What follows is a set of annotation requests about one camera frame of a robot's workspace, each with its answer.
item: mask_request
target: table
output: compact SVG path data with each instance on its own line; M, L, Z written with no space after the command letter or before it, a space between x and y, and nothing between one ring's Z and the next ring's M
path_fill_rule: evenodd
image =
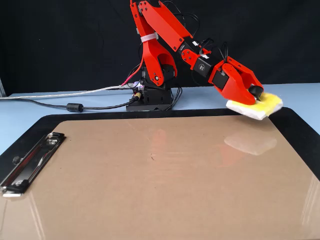
M272 84L264 85L264 89L267 93L279 96L283 100L285 107L294 110L320 134L320 83ZM56 93L23 93L13 94L12 96L47 94ZM84 96L39 99L39 101L56 105L79 103L85 107L105 107L128 102L131 94L131 90L109 90ZM227 100L213 87L185 87L174 110L221 109L226 107L226 102ZM124 111L126 111L126 108L121 107L104 111L91 110L86 111L86 113ZM0 154L40 118L47 115L73 114L65 109L43 107L20 101L0 102L0 113Z

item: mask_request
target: sponge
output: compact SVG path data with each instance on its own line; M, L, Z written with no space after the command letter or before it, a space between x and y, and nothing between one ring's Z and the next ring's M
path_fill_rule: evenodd
M256 120L269 117L271 114L279 111L283 106L284 103L278 96L267 92L262 93L259 100L256 100L253 105L245 105L232 100L226 103L228 109Z

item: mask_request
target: clipboard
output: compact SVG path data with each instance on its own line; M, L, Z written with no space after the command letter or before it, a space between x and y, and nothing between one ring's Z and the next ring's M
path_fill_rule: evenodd
M0 199L4 239L320 237L320 137L291 109L52 115L0 163L52 131L66 139L25 195Z

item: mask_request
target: red robot arm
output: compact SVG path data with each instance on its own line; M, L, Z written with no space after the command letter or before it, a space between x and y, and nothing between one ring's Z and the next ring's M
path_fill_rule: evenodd
M213 84L217 91L226 99L246 105L253 105L258 95L250 91L251 86L263 86L254 73L227 57L222 61L211 56L211 52L201 48L193 36L179 22L174 14L157 0L130 1L132 15L143 42L143 58L149 80L155 86L161 87L166 78L162 66L173 67L174 76L177 76L177 67L171 54L157 41L154 33L157 32L163 40L190 65L190 69L198 72Z

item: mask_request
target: white zip tie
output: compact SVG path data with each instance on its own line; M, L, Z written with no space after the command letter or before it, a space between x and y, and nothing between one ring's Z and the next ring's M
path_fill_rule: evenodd
M155 33L149 34L149 35L145 35L141 37L141 42L146 42L152 39L157 39L157 35Z

